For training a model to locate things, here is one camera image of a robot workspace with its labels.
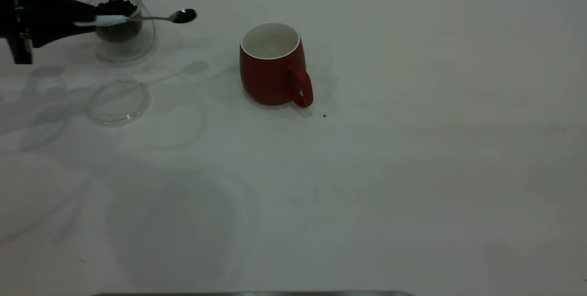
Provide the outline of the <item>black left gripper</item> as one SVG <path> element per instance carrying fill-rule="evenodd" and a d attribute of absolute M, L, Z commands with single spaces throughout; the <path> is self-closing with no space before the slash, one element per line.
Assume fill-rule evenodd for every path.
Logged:
<path fill-rule="evenodd" d="M 31 45 L 40 48 L 72 35 L 92 33 L 96 8 L 77 0 L 27 0 L 27 30 L 20 22 L 18 0 L 0 0 L 0 37 L 6 41 L 15 64 L 32 64 Z"/>

